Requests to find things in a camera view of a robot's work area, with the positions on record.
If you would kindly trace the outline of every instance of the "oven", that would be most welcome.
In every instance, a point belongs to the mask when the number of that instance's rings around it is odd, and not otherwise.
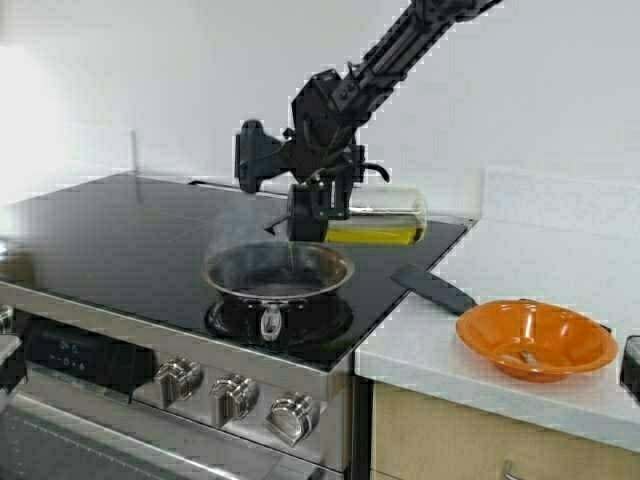
[[[28,381],[2,420],[1,478],[89,468],[368,479],[372,386],[354,375],[355,349],[404,297],[393,273],[434,265],[466,226],[430,220],[413,247],[336,246],[353,277],[293,330],[288,312],[292,336],[280,344],[255,338],[255,312],[212,317],[222,298],[202,277],[211,255],[273,240],[263,226],[285,207],[279,196],[121,174],[3,210],[0,332],[22,342],[11,348]]]
[[[344,478],[321,466],[338,458],[322,449],[322,435],[284,446],[264,427],[279,395],[274,386],[260,384],[249,418],[225,431],[212,425],[211,397],[224,372],[199,364],[198,388],[168,404],[158,373],[170,353],[21,311],[15,318],[28,368],[0,416],[3,480]],[[336,417],[327,412],[333,404],[323,403],[325,419]],[[326,423],[335,433],[336,425]]]

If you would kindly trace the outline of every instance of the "plastic bowl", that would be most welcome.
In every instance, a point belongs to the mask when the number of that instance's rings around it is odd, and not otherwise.
[[[507,375],[557,382],[613,361],[618,345],[600,324],[565,308],[530,300],[490,302],[460,317],[456,331]]]

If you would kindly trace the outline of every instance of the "countertop edge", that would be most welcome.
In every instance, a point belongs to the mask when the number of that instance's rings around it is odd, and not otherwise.
[[[638,426],[620,418],[422,369],[360,349],[356,351],[355,372],[376,382],[640,453],[640,435],[634,434]],[[499,402],[496,393],[500,394]]]

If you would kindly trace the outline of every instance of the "spatula handle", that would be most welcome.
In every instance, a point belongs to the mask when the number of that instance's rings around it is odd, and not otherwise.
[[[405,265],[391,279],[454,315],[462,315],[478,304],[458,287],[415,265]]]

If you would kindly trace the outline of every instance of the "black robotic arm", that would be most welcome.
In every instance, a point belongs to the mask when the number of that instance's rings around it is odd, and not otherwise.
[[[264,133],[256,120],[236,138],[236,177],[248,193],[262,181],[291,172],[289,238],[322,240],[329,220],[349,217],[355,183],[366,169],[356,144],[358,128],[391,96],[395,86],[455,23],[468,21],[502,0],[413,0],[383,38],[342,78],[335,70],[314,75],[292,103],[294,128],[285,141]]]

